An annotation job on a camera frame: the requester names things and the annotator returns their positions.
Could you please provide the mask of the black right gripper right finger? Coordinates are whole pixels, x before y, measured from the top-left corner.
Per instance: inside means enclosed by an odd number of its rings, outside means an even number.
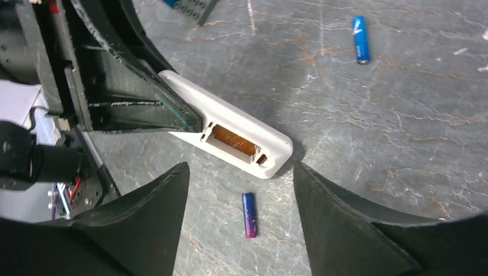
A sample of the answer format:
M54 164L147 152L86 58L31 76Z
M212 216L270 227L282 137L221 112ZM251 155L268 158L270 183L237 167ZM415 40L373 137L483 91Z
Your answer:
M372 202L296 162L312 275L486 275L487 213L439 220Z

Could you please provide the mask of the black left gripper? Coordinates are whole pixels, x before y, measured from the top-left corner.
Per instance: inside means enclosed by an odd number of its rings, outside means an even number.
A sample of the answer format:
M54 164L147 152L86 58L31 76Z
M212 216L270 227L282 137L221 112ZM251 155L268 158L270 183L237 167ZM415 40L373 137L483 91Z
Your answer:
M96 39L86 7L94 1L1 1L1 79L42 85L48 113L92 132L96 115L90 95L96 89ZM157 50L132 1L115 1L115 28L131 52L155 72L174 71Z

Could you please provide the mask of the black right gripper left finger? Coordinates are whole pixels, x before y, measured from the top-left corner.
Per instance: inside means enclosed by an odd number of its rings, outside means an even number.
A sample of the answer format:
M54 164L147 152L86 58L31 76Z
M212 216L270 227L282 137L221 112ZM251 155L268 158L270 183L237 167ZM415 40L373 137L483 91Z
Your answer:
M172 275L189 189L179 163L66 220L1 219L2 275Z

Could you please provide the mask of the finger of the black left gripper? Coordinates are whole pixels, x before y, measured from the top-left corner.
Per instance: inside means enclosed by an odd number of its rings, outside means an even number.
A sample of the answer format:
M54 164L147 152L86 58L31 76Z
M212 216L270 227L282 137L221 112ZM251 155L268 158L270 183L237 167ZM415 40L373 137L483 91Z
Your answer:
M202 116L124 44L115 28L115 1L94 2L86 7L96 39L88 46L96 55L96 89L89 99L94 131L201 131Z

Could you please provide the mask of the purple blue AAA battery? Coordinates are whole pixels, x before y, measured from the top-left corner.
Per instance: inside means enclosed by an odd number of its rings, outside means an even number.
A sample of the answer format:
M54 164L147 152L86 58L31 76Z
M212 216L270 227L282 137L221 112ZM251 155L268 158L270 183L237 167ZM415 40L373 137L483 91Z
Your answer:
M256 209L253 193L248 192L242 194L242 210L246 238L251 239L257 237Z

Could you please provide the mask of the white remote control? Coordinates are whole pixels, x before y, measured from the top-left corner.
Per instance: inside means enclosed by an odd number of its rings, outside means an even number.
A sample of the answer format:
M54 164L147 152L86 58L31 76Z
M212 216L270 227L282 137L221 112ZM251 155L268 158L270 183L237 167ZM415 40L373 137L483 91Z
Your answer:
M273 177L291 157L293 142L285 134L176 72L158 75L203 118L201 131L173 136L261 179Z

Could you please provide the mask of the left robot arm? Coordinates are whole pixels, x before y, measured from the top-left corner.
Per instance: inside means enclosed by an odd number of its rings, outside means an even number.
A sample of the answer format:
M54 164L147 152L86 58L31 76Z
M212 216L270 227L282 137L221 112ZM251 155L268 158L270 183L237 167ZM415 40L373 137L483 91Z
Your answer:
M95 162L88 132L197 133L203 117L159 73L172 66L147 37L131 1L2 1L1 79L40 85L44 110L67 129L53 145L1 122L1 188L97 180L93 207L116 189Z

